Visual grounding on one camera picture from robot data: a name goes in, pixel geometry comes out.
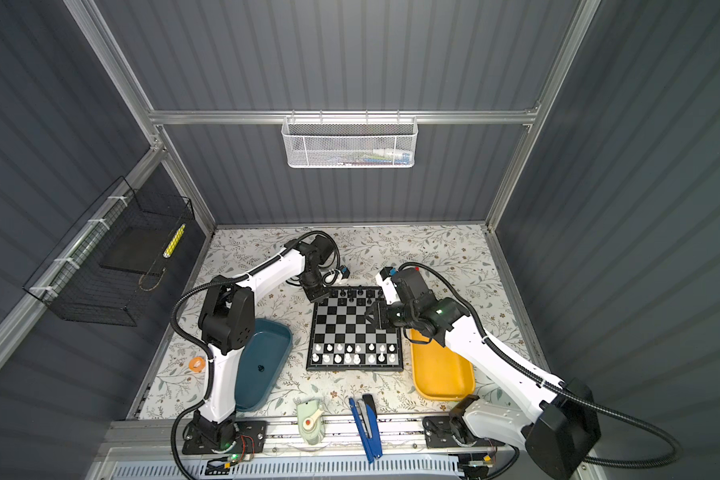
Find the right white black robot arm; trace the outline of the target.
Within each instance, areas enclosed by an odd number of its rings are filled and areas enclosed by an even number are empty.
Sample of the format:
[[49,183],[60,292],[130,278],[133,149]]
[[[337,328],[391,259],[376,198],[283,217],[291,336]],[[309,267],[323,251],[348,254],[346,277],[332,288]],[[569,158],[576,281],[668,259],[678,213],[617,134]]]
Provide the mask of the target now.
[[[424,343],[450,349],[493,380],[519,409],[503,414],[477,396],[467,396],[451,413],[450,428],[459,442],[495,439],[521,449],[552,479],[570,478],[583,463],[636,470],[664,467],[681,458],[681,444],[665,430],[596,403],[582,381],[562,380],[488,333],[474,306],[454,287],[448,289],[449,296],[437,298],[421,275],[426,268],[405,262],[376,274],[383,297],[371,308],[371,324],[415,330]],[[601,438],[600,416],[665,441],[669,452],[637,460],[591,455]]]

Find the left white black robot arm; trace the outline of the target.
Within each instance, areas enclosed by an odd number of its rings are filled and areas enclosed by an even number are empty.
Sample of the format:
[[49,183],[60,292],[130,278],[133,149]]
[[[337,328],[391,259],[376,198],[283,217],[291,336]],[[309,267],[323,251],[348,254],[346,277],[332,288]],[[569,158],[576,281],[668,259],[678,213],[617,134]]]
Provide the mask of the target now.
[[[207,361],[203,397],[183,413],[192,415],[189,426],[209,449],[226,452],[241,436],[235,425],[235,384],[243,352],[255,332],[257,302],[295,278],[308,301],[318,303],[342,274],[336,241],[326,232],[313,230],[288,241],[248,271],[232,277],[218,275],[177,300],[170,326],[176,335],[200,348]],[[181,327],[180,310],[201,293],[205,297],[198,316],[200,335],[195,336]]]

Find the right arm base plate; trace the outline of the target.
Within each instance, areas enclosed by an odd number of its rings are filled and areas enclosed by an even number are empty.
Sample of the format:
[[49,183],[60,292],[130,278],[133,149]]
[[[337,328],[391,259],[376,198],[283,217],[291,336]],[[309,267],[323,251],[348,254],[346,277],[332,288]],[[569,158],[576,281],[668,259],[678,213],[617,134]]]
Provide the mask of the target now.
[[487,448],[489,450],[504,446],[503,442],[493,439],[458,440],[450,426],[449,417],[425,416],[422,419],[424,429],[425,445],[429,449],[447,448]]

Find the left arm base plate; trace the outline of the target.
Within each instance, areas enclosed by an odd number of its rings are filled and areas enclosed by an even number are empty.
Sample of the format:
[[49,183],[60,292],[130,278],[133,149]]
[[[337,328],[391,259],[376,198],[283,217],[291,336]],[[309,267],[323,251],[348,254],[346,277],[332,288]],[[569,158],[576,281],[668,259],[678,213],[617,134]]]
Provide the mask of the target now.
[[268,424],[265,421],[226,421],[221,424],[194,418],[184,432],[181,453],[258,454],[263,451]]

